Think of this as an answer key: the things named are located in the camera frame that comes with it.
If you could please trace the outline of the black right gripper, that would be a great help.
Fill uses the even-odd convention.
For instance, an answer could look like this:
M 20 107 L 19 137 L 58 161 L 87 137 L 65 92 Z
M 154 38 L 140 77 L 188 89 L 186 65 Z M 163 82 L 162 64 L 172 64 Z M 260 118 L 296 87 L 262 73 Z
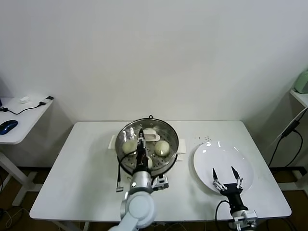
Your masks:
M 233 175 L 236 179 L 236 183 L 222 184 L 218 180 L 218 176 L 214 168 L 213 172 L 213 185 L 220 192 L 221 195 L 226 196 L 229 201 L 231 211 L 248 211 L 248 208 L 244 205 L 241 199 L 241 192 L 243 191 L 243 178 L 240 177 L 238 171 L 232 166 Z

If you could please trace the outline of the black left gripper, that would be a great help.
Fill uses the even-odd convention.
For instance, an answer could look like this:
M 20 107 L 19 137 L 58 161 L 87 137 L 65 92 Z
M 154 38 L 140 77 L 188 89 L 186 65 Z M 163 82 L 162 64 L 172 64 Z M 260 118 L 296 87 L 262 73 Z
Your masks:
M 137 157 L 136 157 L 136 167 L 134 172 L 148 171 L 148 157 L 145 155 L 145 138 L 143 129 L 140 128 L 137 139 Z

